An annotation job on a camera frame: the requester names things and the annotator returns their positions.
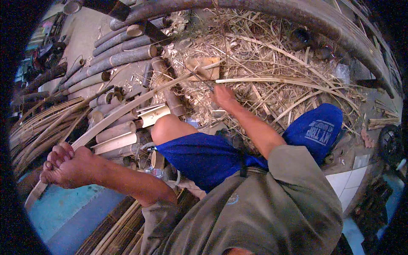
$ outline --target t-shirt logo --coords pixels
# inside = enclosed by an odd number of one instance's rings
[[[306,132],[305,138],[326,146],[332,136],[333,129],[333,124],[324,120],[315,120],[309,124],[309,130]]]
[[[236,202],[238,202],[239,200],[239,196],[237,193],[234,193],[230,196],[230,198],[227,201],[227,205],[232,205],[235,204]]]

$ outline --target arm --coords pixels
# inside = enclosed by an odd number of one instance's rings
[[[94,155],[84,146],[74,152],[66,142],[54,146],[49,153],[40,179],[43,183],[63,188],[101,185],[131,195],[143,207],[154,205],[158,201],[177,203],[173,190],[164,181]]]
[[[259,152],[267,159],[271,150],[286,144],[285,140],[271,126],[258,116],[242,107],[231,89],[224,85],[214,87],[213,102],[235,116]]]

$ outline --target wheel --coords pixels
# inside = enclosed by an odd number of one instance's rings
[[[386,125],[379,135],[379,154],[390,165],[404,158],[401,129],[395,125]]]

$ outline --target plastic bag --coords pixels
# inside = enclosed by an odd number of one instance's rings
[[[341,79],[343,83],[350,84],[350,69],[348,69],[348,65],[337,64],[336,76]]]

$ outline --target leg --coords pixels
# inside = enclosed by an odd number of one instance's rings
[[[283,133],[288,145],[306,146],[321,165],[336,141],[343,123],[343,113],[332,104],[322,104],[297,118]]]
[[[156,121],[151,132],[156,145],[169,142],[176,138],[198,133],[197,129],[188,123],[182,122],[176,115],[168,114]]]
[[[175,115],[158,119],[151,134],[157,150],[206,193],[241,168],[242,157],[224,138],[199,133]]]

